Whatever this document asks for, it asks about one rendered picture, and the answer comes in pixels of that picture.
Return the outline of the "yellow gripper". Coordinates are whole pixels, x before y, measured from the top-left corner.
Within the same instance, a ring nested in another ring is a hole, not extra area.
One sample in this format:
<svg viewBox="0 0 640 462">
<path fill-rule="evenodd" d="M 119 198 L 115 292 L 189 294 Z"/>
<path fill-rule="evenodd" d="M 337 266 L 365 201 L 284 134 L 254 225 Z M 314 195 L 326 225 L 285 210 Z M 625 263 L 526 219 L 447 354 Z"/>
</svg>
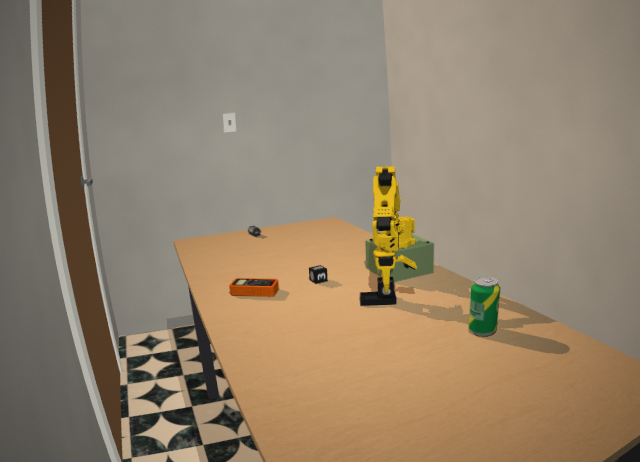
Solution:
<svg viewBox="0 0 640 462">
<path fill-rule="evenodd" d="M 395 261 L 396 262 L 401 261 L 404 264 L 404 267 L 406 268 L 410 267 L 414 270 L 417 269 L 417 266 L 414 261 L 406 258 L 403 255 L 401 255 L 400 257 L 396 257 L 394 256 L 395 255 L 394 251 L 389 252 L 388 250 L 382 250 L 382 249 L 379 250 L 379 249 L 380 249 L 379 247 L 375 249 L 374 255 L 376 259 L 377 269 L 381 270 L 381 273 L 382 273 L 384 291 L 387 293 L 389 290 L 390 270 L 394 269 Z M 377 258 L 376 258 L 376 255 L 378 256 Z M 383 267 L 380 267 L 379 265 Z"/>
</svg>

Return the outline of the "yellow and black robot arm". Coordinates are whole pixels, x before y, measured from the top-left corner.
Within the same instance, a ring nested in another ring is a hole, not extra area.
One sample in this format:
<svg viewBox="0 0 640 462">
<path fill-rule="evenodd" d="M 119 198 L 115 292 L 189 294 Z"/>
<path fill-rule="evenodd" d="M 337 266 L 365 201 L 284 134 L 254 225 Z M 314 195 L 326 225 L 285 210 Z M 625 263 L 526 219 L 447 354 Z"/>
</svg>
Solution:
<svg viewBox="0 0 640 462">
<path fill-rule="evenodd" d="M 411 231 L 413 220 L 407 217 L 398 218 L 396 212 L 400 210 L 401 204 L 397 188 L 395 167 L 376 167 L 373 181 L 373 241 L 380 249 L 389 252 L 415 244 Z M 378 233 L 377 229 L 382 233 Z"/>
</svg>

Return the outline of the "green drink can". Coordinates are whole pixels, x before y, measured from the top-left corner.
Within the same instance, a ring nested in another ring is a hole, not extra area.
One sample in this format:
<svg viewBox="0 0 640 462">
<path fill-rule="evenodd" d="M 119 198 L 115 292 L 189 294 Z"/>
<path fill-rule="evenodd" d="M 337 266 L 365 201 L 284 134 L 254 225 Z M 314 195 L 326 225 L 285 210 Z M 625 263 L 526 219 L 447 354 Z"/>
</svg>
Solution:
<svg viewBox="0 0 640 462">
<path fill-rule="evenodd" d="M 497 329 L 500 286 L 493 277 L 478 277 L 471 286 L 469 330 L 487 336 Z"/>
</svg>

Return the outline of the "orange digital multimeter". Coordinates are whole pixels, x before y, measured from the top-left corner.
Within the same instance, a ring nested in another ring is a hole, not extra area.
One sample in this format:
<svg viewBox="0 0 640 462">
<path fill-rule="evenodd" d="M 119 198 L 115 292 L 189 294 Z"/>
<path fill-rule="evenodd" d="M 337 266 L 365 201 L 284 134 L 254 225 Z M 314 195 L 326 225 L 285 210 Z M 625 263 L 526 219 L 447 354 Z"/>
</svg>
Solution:
<svg viewBox="0 0 640 462">
<path fill-rule="evenodd" d="M 278 279 L 236 278 L 229 287 L 233 296 L 273 297 L 279 290 Z"/>
</svg>

